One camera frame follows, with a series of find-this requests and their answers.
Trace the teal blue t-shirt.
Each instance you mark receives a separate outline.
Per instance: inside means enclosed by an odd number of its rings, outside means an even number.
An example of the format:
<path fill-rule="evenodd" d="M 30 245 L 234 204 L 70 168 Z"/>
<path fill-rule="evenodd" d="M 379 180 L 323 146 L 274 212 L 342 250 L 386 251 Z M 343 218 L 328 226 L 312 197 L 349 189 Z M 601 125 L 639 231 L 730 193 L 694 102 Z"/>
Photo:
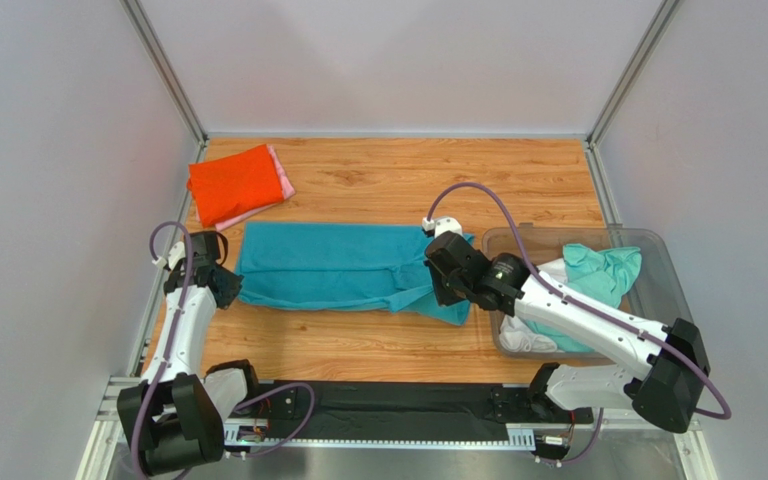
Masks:
<path fill-rule="evenodd" d="M 438 304 L 418 226 L 250 222 L 235 272 L 239 301 L 299 311 L 410 312 L 450 325 L 470 305 Z"/>

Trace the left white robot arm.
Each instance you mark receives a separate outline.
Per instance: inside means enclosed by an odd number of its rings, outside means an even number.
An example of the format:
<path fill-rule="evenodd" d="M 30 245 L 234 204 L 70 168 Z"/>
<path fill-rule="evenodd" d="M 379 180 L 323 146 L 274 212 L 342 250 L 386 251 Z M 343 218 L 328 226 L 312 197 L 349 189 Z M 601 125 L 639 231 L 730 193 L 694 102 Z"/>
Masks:
<path fill-rule="evenodd" d="M 247 360 L 198 374 L 210 322 L 241 291 L 241 276 L 224 265 L 227 250 L 223 234 L 201 231 L 155 259 L 168 272 L 165 322 L 140 382 L 116 401 L 133 469 L 142 478 L 220 460 L 224 422 L 257 384 Z"/>

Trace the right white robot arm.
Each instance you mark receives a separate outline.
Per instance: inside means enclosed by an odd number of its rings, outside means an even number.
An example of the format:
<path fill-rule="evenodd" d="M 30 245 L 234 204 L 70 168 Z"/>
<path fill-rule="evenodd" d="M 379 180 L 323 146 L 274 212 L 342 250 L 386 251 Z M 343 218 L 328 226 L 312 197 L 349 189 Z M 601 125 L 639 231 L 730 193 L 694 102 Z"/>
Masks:
<path fill-rule="evenodd" d="M 456 231 L 435 233 L 425 250 L 442 306 L 468 301 L 490 312 L 540 321 L 609 359 L 603 366 L 543 365 L 529 392 L 563 410 L 624 409 L 672 433 L 688 430 L 711 386 L 702 334 L 692 322 L 648 320 L 602 304 L 531 272 L 512 254 L 487 258 Z"/>

